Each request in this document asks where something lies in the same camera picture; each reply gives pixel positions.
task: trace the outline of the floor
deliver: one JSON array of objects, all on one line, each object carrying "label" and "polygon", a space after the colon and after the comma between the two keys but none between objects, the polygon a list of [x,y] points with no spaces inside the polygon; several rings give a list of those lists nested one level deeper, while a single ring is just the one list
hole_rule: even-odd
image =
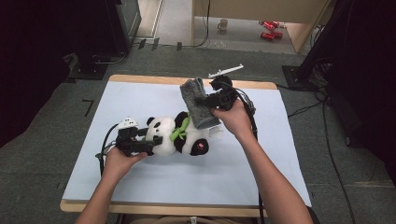
[{"label": "floor", "polygon": [[[62,212],[59,202],[109,76],[198,77],[243,63],[246,68],[231,78],[286,85],[281,65],[299,65],[309,52],[306,43],[304,51],[296,53],[285,30],[282,39],[267,41],[260,39],[263,28],[257,21],[228,20],[224,34],[218,32],[219,19],[211,18],[209,40],[203,48],[176,51],[173,46],[177,42],[183,46],[197,45],[205,37],[203,18],[194,18],[192,35],[190,9],[191,1],[163,0],[158,26],[148,42],[159,37],[160,44],[172,47],[156,50],[134,47],[123,61],[107,68],[104,80],[62,83],[29,129],[1,148],[0,223],[76,220],[78,214]],[[312,92],[280,91],[288,114],[317,101]],[[88,114],[89,106],[84,100],[94,101]],[[333,158],[355,223],[396,223],[396,190],[383,162],[364,148],[345,146],[345,133],[330,105],[314,107],[289,120],[304,180],[320,223],[353,223],[326,147],[322,111],[326,113]],[[114,220],[108,223],[113,223],[117,217],[110,216]]]},{"label": "floor", "polygon": [[[160,38],[159,43],[163,45],[176,46],[177,42],[181,42],[183,46],[196,46],[203,43],[206,24],[208,24],[209,35],[203,44],[205,48],[296,54],[287,32],[287,24],[285,28],[276,28],[277,32],[283,34],[282,38],[268,40],[261,38],[262,32],[268,31],[258,21],[227,19],[227,29],[221,31],[218,28],[221,18],[209,18],[208,21],[206,17],[192,18],[191,1],[163,0],[158,24],[146,22],[152,21],[155,17],[157,5],[151,0],[139,0],[139,4],[143,8],[142,14],[147,14],[147,17],[143,15],[137,41],[146,38],[148,43],[152,43],[153,38]],[[155,32],[147,36],[140,35],[140,30],[155,30]],[[310,45],[307,41],[300,54],[306,55],[309,50]]]}]

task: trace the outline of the wooden table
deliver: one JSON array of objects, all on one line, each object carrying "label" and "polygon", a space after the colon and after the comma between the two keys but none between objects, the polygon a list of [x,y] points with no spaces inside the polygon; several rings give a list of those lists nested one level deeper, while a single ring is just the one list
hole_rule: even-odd
[{"label": "wooden table", "polygon": [[[193,0],[193,15],[206,16],[209,0]],[[332,14],[335,0],[212,0],[210,17],[253,20],[283,21],[296,52],[318,24],[326,24]]]},{"label": "wooden table", "polygon": [[[133,82],[152,84],[183,84],[187,78],[184,77],[146,77],[146,76],[124,76],[114,75],[109,81]],[[276,85],[269,82],[234,81],[236,88],[249,88],[261,90],[276,90]],[[81,212],[88,200],[61,200],[61,209],[65,212]],[[259,217],[258,205],[256,206],[201,206],[197,204],[167,204],[160,203],[116,203],[112,202],[109,207],[110,213],[119,214],[147,214],[147,215],[175,215],[175,216],[213,216],[213,217]]]}]

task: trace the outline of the stuffed animal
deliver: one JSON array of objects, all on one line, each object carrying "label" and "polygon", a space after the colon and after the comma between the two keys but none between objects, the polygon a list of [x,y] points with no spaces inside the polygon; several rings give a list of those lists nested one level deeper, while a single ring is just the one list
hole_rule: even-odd
[{"label": "stuffed animal", "polygon": [[146,140],[152,141],[156,136],[163,138],[163,143],[152,150],[159,156],[169,156],[175,151],[191,156],[205,155],[209,150],[206,138],[219,137],[222,134],[219,127],[196,129],[187,112],[179,113],[175,119],[149,118],[147,125]]}]

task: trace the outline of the cable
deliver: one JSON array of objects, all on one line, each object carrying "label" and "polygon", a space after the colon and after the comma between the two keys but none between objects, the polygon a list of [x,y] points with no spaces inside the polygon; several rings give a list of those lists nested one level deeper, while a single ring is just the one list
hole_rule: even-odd
[{"label": "cable", "polygon": [[109,143],[109,144],[105,147],[105,149],[104,149],[104,151],[103,151],[103,155],[106,156],[108,150],[109,150],[111,147],[114,147],[115,145],[116,145],[115,141]]},{"label": "cable", "polygon": [[105,156],[105,149],[106,149],[106,142],[107,142],[107,138],[110,135],[111,131],[113,131],[113,129],[115,129],[119,124],[115,124],[113,127],[110,128],[110,130],[108,130],[105,140],[103,141],[103,145],[102,145],[102,149],[101,152],[96,154],[96,158],[98,158],[99,160],[99,167],[100,167],[100,176],[102,176],[103,171],[105,169],[105,161],[103,159],[103,157]]},{"label": "cable", "polygon": [[[322,94],[324,95],[324,99],[319,99],[319,97],[318,97],[318,92],[320,92],[320,93],[322,93]],[[326,93],[324,93],[323,91],[316,91],[316,92],[315,92],[315,98],[317,98],[317,100],[320,101],[320,102],[322,102],[322,103],[323,103],[324,100],[326,99],[326,96],[327,96]]]},{"label": "cable", "polygon": [[300,109],[294,111],[293,113],[291,113],[290,115],[288,115],[288,118],[291,118],[291,117],[296,116],[296,115],[298,115],[298,114],[304,113],[305,111],[309,110],[310,108],[313,108],[313,107],[315,107],[315,106],[317,106],[317,105],[320,105],[320,104],[322,104],[322,103],[323,103],[323,102],[318,102],[318,103],[316,103],[316,104],[314,104],[314,105],[309,105],[309,106],[300,108]]},{"label": "cable", "polygon": [[293,87],[286,87],[280,84],[276,84],[276,86],[278,88],[282,88],[282,89],[286,89],[286,90],[290,90],[290,91],[318,91],[319,88],[314,88],[314,89],[300,89],[300,88],[293,88]]},{"label": "cable", "polygon": [[120,61],[122,61],[126,56],[126,52],[122,55],[122,57],[114,62],[109,62],[109,63],[96,63],[96,64],[114,64],[114,63],[119,63]]},{"label": "cable", "polygon": [[318,26],[317,26],[317,29],[318,29],[318,31],[317,31],[317,33],[315,34],[315,37],[312,38],[312,34],[313,34],[313,33],[311,33],[311,37],[310,37],[310,39],[309,39],[309,45],[311,46],[311,48],[315,45],[315,43],[317,42],[319,36],[321,35],[321,33],[322,33],[323,29],[324,29],[324,25],[320,25],[320,26],[318,25]]},{"label": "cable", "polygon": [[[252,110],[251,110],[251,109],[252,109],[252,108],[251,108],[252,103],[251,103],[251,101],[248,99],[248,95],[247,95],[244,91],[241,91],[241,90],[239,90],[239,89],[237,89],[237,88],[234,88],[233,86],[231,86],[231,85],[228,84],[228,83],[225,83],[225,82],[215,82],[215,83],[223,84],[223,85],[225,85],[225,86],[231,88],[231,89],[235,92],[235,94],[239,97],[239,99],[242,101],[242,104],[244,105],[244,108],[245,108],[245,110],[246,110],[246,112],[247,112],[247,116],[248,116],[248,118],[250,119],[251,130],[253,131],[253,135],[254,135],[254,137],[256,138],[256,140],[259,140],[259,139],[258,139],[258,136],[257,136],[257,131],[258,131],[258,130],[257,130],[256,121],[255,121],[255,119],[254,119],[254,117],[253,117],[253,112],[252,112]],[[241,91],[242,94],[244,94],[247,98],[242,97],[242,94],[239,93],[239,91]],[[260,212],[260,220],[261,220],[262,224],[265,224],[263,209],[264,209],[264,207],[263,207],[263,205],[262,205],[262,196],[260,195],[260,192],[259,192],[259,212]]]},{"label": "cable", "polygon": [[346,191],[346,188],[344,186],[344,182],[343,182],[343,180],[342,180],[342,178],[340,176],[340,173],[338,172],[337,166],[335,165],[334,157],[332,156],[332,150],[330,148],[330,141],[329,141],[329,132],[328,132],[328,129],[327,129],[325,105],[326,105],[326,103],[324,102],[323,103],[323,107],[322,107],[322,113],[323,113],[324,132],[325,132],[325,135],[326,135],[327,149],[329,151],[330,159],[332,160],[332,166],[334,167],[334,171],[337,174],[338,181],[340,182],[341,188],[342,188],[342,190],[344,192],[344,195],[345,195],[345,198],[346,198],[347,207],[349,208],[349,214],[350,214],[350,216],[352,218],[352,223],[355,224],[356,223],[355,216],[353,215],[352,206],[350,205],[349,197],[347,196],[347,191]]},{"label": "cable", "polygon": [[121,217],[122,217],[122,214],[119,214],[119,215],[117,216],[116,224],[120,224]]},{"label": "cable", "polygon": [[[199,45],[183,46],[183,48],[200,48],[200,47],[203,46],[204,43],[206,43],[206,41],[209,39],[209,12],[210,12],[210,3],[211,3],[211,0],[209,0],[209,3],[208,3],[208,5],[207,5],[206,24],[205,24],[205,22],[204,22],[204,27],[206,28],[206,35],[205,35],[204,40],[203,40],[202,43],[199,44]],[[163,44],[158,44],[158,46],[162,46],[162,47],[174,47],[174,45],[163,45]]]},{"label": "cable", "polygon": [[349,27],[350,16],[352,15],[352,9],[353,9],[353,5],[354,4],[355,4],[355,0],[352,1],[352,4],[350,5],[349,13],[347,15],[346,35],[344,36],[344,46],[347,44],[347,30],[348,30],[348,27]]}]

